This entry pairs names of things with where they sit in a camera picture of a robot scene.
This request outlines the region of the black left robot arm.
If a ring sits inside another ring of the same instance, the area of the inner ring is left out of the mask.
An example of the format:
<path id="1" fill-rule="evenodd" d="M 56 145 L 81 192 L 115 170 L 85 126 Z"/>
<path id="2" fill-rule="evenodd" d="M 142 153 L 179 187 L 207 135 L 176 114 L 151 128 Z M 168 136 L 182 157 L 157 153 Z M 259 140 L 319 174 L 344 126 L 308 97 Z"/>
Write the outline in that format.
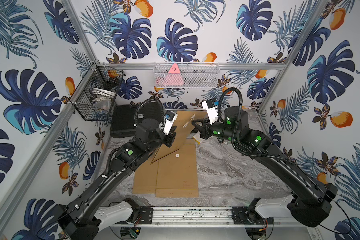
<path id="1" fill-rule="evenodd" d="M 138 105 L 134 116 L 135 136 L 111 151 L 103 173 L 79 197 L 54 209 L 56 222 L 69 240 L 92 240 L 113 224 L 137 222 L 139 206 L 132 200 L 104 209 L 100 206 L 162 145 L 172 145 L 176 136 L 172 126 L 176 116 L 173 112 L 166 114 L 158 99 L 147 99 Z"/>

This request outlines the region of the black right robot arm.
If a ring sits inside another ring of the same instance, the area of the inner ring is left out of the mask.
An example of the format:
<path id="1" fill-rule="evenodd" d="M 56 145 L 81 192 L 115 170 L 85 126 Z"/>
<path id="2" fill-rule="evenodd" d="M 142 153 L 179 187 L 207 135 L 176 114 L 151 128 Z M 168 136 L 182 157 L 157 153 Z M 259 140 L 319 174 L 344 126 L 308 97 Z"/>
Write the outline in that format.
<path id="1" fill-rule="evenodd" d="M 285 198 L 255 198 L 246 213 L 252 223 L 294 218 L 314 228 L 330 215 L 337 187 L 316 180 L 265 133 L 250 129 L 248 113 L 243 110 L 243 96 L 237 88 L 229 88 L 220 99 L 204 100 L 201 104 L 208 118 L 194 120 L 192 124 L 202 139 L 216 137 L 220 143 L 229 142 L 235 151 L 268 168 L 292 190 Z"/>

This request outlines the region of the brown kraft file bag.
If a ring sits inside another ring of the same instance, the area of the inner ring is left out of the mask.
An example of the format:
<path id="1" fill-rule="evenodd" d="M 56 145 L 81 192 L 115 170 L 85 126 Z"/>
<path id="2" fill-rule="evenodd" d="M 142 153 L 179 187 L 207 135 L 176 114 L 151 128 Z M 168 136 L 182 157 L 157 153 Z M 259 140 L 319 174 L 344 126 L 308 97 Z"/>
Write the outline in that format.
<path id="1" fill-rule="evenodd" d="M 181 148 L 158 160 L 155 197 L 197 198 L 199 196 L 196 141 L 187 139 Z"/>
<path id="2" fill-rule="evenodd" d="M 195 128 L 192 125 L 192 121 L 207 118 L 206 111 L 177 111 L 177 114 L 177 119 L 173 124 L 173 127 L 176 126 L 175 132 L 177 133 L 173 145 L 170 148 L 162 145 L 156 153 L 152 163 L 159 161 L 165 156 L 181 148 L 181 146 L 185 143 L 187 136 Z"/>
<path id="3" fill-rule="evenodd" d="M 152 163 L 151 156 L 135 171 L 133 194 L 154 194 L 157 185 L 158 162 Z"/>

